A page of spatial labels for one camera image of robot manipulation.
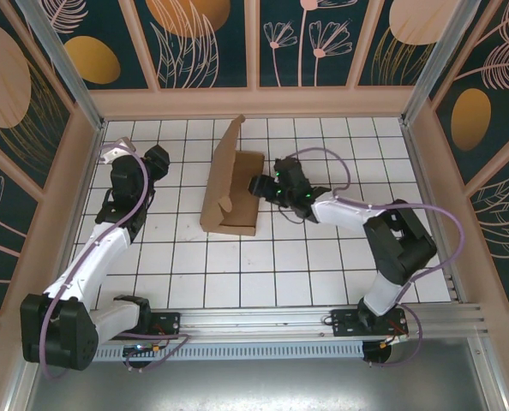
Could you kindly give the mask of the brown cardboard box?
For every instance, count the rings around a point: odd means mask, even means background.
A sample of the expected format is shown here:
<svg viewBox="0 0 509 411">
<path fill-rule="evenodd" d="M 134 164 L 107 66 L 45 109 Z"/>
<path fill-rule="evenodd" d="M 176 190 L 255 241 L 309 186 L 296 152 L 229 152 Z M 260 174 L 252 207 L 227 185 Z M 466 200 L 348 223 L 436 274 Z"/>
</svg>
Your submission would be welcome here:
<svg viewBox="0 0 509 411">
<path fill-rule="evenodd" d="M 262 174 L 265 155 L 237 149 L 245 117 L 233 119 L 213 151 L 200 226 L 207 233 L 256 234 L 260 200 L 249 192 L 251 179 Z"/>
</svg>

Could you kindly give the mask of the small green circuit board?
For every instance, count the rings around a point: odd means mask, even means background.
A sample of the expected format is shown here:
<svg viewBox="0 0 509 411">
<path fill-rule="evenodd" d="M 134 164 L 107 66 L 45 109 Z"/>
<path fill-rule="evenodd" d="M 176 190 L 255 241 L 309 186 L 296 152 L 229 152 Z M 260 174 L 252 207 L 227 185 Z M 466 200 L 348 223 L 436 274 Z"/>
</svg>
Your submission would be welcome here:
<svg viewBox="0 0 509 411">
<path fill-rule="evenodd" d="M 136 343 L 132 345 L 126 345 L 123 347 L 122 357 L 154 357 L 160 350 L 158 343 Z"/>
</svg>

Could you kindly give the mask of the galvanised metal sheet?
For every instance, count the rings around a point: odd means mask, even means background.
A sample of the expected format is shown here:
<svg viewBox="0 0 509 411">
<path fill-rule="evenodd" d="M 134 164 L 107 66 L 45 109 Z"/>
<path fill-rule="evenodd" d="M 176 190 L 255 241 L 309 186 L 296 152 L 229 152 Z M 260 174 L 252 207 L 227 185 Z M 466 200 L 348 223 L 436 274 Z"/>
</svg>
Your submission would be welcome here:
<svg viewBox="0 0 509 411">
<path fill-rule="evenodd" d="M 485 337 L 405 342 L 388 367 L 354 358 L 99 362 L 57 381 L 27 365 L 3 411 L 509 411 Z"/>
</svg>

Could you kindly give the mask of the aluminium mounting rail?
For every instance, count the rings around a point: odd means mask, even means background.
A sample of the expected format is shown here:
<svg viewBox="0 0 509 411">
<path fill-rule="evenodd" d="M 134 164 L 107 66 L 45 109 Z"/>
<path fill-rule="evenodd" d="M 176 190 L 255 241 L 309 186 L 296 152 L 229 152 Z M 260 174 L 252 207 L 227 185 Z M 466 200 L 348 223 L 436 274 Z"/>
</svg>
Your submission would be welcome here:
<svg viewBox="0 0 509 411">
<path fill-rule="evenodd" d="M 397 307 L 404 310 L 409 328 L 409 334 L 402 335 L 404 338 L 473 337 L 488 331 L 477 305 L 414 304 Z M 335 337 L 332 332 L 331 311 L 353 308 L 356 307 L 185 310 L 180 312 L 179 333 L 214 341 Z M 168 312 L 142 308 L 131 301 L 113 301 L 104 309 L 84 312 L 80 321 L 86 325 L 94 325 L 99 333 L 99 343 L 104 344 L 118 333 L 140 325 L 149 314 Z M 378 337 L 339 338 L 382 340 Z"/>
</svg>

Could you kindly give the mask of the aluminium side rail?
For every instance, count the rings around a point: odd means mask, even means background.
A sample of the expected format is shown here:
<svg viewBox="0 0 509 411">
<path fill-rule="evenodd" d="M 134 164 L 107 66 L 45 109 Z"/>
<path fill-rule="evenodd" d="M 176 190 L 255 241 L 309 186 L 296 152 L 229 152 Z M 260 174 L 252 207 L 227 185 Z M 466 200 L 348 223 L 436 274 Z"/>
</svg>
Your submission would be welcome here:
<svg viewBox="0 0 509 411">
<path fill-rule="evenodd" d="M 404 134 L 422 202 L 434 206 L 435 196 L 423 162 L 422 153 L 416 142 L 416 135 L 409 125 L 400 124 L 400 127 Z M 440 269 L 447 284 L 447 293 L 451 302 L 465 303 L 467 301 L 466 294 L 456 266 L 457 260 L 452 259 L 458 245 L 457 225 L 441 211 L 425 209 L 424 212 L 427 215 L 430 231 L 438 248 L 438 261 L 442 264 Z"/>
</svg>

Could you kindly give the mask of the aluminium frame post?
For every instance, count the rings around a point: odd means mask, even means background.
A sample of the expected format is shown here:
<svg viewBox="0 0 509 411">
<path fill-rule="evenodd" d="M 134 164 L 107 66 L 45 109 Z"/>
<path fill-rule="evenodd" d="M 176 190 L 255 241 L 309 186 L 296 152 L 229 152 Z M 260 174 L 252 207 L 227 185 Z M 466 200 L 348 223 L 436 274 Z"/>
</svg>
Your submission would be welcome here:
<svg viewBox="0 0 509 411">
<path fill-rule="evenodd" d="M 15 3 L 87 120 L 99 131 L 102 117 L 59 37 L 60 34 L 72 34 L 85 20 L 87 0 L 15 0 Z"/>
<path fill-rule="evenodd" d="M 436 42 L 401 114 L 401 125 L 408 128 L 417 118 L 422 107 L 447 62 L 457 49 L 465 31 L 473 21 L 481 0 L 459 0 Z"/>
</svg>

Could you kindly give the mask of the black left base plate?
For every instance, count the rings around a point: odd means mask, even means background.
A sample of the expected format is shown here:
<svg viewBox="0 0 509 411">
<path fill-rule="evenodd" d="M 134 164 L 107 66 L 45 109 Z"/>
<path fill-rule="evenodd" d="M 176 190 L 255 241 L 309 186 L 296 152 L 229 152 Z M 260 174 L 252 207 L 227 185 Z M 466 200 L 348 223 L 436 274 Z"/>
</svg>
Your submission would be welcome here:
<svg viewBox="0 0 509 411">
<path fill-rule="evenodd" d="M 180 313 L 151 313 L 141 321 L 140 325 L 118 333 L 111 340 L 140 340 L 142 338 L 153 339 L 161 336 L 174 336 L 180 332 L 180 327 Z"/>
</svg>

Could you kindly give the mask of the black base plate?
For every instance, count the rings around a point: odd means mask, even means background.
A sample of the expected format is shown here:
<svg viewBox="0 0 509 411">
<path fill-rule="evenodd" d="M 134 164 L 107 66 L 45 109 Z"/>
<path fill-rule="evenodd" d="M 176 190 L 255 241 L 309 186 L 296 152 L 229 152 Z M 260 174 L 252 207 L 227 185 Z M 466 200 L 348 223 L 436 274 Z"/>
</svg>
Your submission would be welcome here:
<svg viewBox="0 0 509 411">
<path fill-rule="evenodd" d="M 140 340 L 142 338 L 153 339 L 161 336 L 174 336 L 180 332 L 180 327 L 180 313 L 151 313 L 141 321 L 140 325 L 118 333 L 111 340 Z"/>
<path fill-rule="evenodd" d="M 393 308 L 383 316 L 370 311 L 361 313 L 356 308 L 331 311 L 331 325 L 336 337 L 386 337 L 409 334 L 404 310 Z"/>
</svg>

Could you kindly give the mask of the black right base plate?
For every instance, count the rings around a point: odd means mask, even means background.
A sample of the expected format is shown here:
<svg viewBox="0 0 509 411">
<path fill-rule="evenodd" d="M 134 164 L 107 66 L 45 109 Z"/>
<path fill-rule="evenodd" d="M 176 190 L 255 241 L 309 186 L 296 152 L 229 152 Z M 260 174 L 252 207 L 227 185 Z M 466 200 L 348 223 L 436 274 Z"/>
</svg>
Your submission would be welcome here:
<svg viewBox="0 0 509 411">
<path fill-rule="evenodd" d="M 409 334 L 404 310 L 393 308 L 383 316 L 370 311 L 361 313 L 356 308 L 331 311 L 331 325 L 336 337 L 386 337 Z"/>
</svg>

